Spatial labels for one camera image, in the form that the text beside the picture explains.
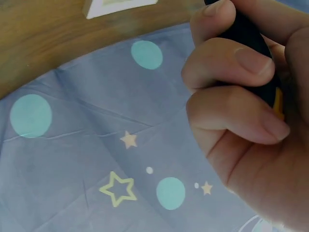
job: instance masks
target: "light blue circle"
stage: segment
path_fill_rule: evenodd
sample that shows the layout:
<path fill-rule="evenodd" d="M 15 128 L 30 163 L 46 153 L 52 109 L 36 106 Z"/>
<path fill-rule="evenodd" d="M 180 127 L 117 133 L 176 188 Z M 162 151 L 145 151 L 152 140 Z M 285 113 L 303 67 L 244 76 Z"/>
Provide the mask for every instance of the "light blue circle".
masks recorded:
<path fill-rule="evenodd" d="M 52 110 L 47 100 L 36 94 L 19 98 L 10 113 L 13 129 L 26 138 L 45 134 L 52 123 Z"/>
<path fill-rule="evenodd" d="M 151 41 L 141 40 L 133 43 L 131 54 L 134 60 L 146 69 L 157 69 L 163 62 L 161 49 Z"/>
<path fill-rule="evenodd" d="M 156 187 L 156 196 L 160 204 L 167 210 L 179 208 L 185 199 L 183 183 L 174 177 L 162 179 Z"/>

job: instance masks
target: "star print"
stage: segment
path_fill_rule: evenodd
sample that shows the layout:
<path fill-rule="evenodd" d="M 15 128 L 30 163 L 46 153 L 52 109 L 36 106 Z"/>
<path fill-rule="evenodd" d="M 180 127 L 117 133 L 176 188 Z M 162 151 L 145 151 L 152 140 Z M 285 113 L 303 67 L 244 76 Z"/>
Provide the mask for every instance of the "star print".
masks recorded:
<path fill-rule="evenodd" d="M 201 188 L 204 190 L 204 196 L 205 196 L 206 194 L 211 195 L 211 188 L 212 188 L 212 185 L 209 185 L 207 181 L 205 182 L 205 185 L 204 185 L 204 186 L 201 186 Z"/>
<path fill-rule="evenodd" d="M 114 181 L 117 180 L 120 184 L 128 183 L 126 187 L 126 191 L 128 193 L 128 196 L 120 196 L 118 199 L 116 199 L 115 194 L 113 192 L 108 191 L 111 187 L 114 186 Z M 117 207 L 122 201 L 128 200 L 128 201 L 136 201 L 137 197 L 132 192 L 132 188 L 134 185 L 134 179 L 133 178 L 127 178 L 127 179 L 121 179 L 115 172 L 111 172 L 110 174 L 110 182 L 107 185 L 102 186 L 99 191 L 102 193 L 105 193 L 106 195 L 109 195 L 112 199 L 112 205 L 114 207 Z"/>
<path fill-rule="evenodd" d="M 135 134 L 130 134 L 129 132 L 126 131 L 125 136 L 122 137 L 120 140 L 125 142 L 126 149 L 129 149 L 132 146 L 137 147 L 136 142 L 135 142 L 135 140 L 136 140 L 136 135 Z"/>

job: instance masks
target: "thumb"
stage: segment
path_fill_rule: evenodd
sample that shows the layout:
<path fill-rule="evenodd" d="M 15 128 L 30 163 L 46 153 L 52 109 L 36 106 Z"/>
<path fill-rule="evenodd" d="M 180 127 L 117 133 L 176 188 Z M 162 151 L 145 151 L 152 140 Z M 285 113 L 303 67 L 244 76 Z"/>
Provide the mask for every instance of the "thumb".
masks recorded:
<path fill-rule="evenodd" d="M 285 57 L 296 80 L 303 119 L 309 122 L 309 27 L 296 31 L 288 40 Z"/>

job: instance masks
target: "black handle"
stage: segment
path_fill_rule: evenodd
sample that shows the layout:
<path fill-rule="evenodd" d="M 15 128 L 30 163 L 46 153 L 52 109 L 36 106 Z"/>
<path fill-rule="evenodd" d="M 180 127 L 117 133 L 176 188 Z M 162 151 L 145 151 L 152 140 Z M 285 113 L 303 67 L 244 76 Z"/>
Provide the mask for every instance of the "black handle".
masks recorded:
<path fill-rule="evenodd" d="M 205 4 L 212 4 L 218 0 L 204 0 Z M 244 14 L 236 10 L 236 19 L 234 24 L 224 33 L 219 35 L 220 38 L 230 39 L 246 45 L 255 51 L 272 58 L 270 50 L 265 43 L 259 29 L 252 23 Z M 225 82 L 218 82 L 217 85 L 230 85 Z M 282 114 L 282 91 L 281 82 L 278 75 L 275 73 L 274 77 L 269 83 L 260 87 L 244 87 L 255 95 L 263 99 L 270 107 L 272 107 L 280 116 Z"/>

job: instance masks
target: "printed pattern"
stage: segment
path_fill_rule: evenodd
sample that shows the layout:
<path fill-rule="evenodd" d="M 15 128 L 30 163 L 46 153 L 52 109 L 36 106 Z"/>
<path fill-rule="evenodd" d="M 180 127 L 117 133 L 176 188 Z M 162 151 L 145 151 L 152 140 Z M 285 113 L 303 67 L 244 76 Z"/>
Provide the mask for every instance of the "printed pattern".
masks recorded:
<path fill-rule="evenodd" d="M 277 231 L 221 185 L 191 135 L 180 71 L 192 50 L 188 25 L 172 27 L 0 101 L 0 231 Z"/>

